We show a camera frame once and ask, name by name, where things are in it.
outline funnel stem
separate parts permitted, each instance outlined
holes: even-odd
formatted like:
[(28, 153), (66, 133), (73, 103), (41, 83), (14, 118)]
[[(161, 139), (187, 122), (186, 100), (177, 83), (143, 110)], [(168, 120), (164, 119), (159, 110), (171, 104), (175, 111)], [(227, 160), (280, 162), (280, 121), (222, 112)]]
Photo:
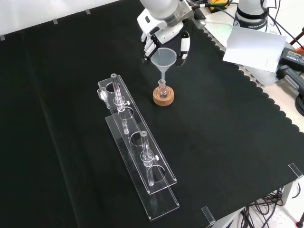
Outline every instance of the funnel stem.
[(165, 81), (165, 73), (161, 73), (161, 79), (162, 79), (162, 81)]

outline black tablecloth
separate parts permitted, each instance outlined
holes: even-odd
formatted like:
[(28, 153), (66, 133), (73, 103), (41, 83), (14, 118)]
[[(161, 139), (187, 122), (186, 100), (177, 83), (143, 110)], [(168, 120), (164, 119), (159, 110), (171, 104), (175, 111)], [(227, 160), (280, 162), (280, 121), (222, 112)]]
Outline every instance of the black tablecloth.
[[(204, 227), (296, 179), (304, 137), (207, 34), (166, 74), (175, 100), (152, 101), (160, 73), (142, 64), (136, 0), (6, 36), (0, 43), (5, 227)], [(169, 47), (179, 50), (180, 40)], [(150, 222), (111, 139), (97, 82), (120, 74), (178, 183), (180, 208)]]

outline test tube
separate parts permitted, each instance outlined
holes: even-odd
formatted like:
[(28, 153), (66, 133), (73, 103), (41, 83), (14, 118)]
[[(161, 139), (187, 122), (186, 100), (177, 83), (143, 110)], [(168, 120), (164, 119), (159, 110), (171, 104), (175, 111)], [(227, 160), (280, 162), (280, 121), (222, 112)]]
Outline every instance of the test tube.
[(120, 115), (120, 118), (121, 118), (122, 124), (123, 124), (123, 132), (124, 132), (124, 134), (128, 134), (129, 133), (129, 128), (128, 128), (128, 123), (127, 123), (127, 120), (125, 118), (124, 112), (120, 112), (119, 115)]
[(144, 166), (147, 169), (147, 179), (150, 186), (154, 185), (153, 180), (153, 171), (149, 169), (153, 165), (153, 154), (150, 151), (149, 142), (148, 142), (148, 133), (146, 131), (141, 132), (142, 140), (142, 161)]
[(115, 103), (118, 111), (124, 111), (124, 100), (120, 93), (119, 83), (117, 80), (116, 74), (111, 74), (111, 78), (113, 79), (113, 88), (115, 93)]

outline glass vial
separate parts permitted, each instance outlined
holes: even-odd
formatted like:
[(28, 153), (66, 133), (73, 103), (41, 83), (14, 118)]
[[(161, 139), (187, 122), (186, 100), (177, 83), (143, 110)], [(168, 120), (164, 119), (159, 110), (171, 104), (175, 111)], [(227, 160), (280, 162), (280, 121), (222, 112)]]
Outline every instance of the glass vial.
[(159, 80), (158, 81), (159, 87), (157, 88), (157, 96), (160, 98), (166, 98), (170, 95), (170, 90), (166, 86), (165, 80)]

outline white paper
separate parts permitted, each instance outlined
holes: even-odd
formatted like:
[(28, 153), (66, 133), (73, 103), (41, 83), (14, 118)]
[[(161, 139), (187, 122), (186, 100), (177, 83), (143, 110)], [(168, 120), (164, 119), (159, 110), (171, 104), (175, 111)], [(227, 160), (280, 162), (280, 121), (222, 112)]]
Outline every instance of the white paper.
[(286, 37), (233, 26), (223, 60), (275, 73)]

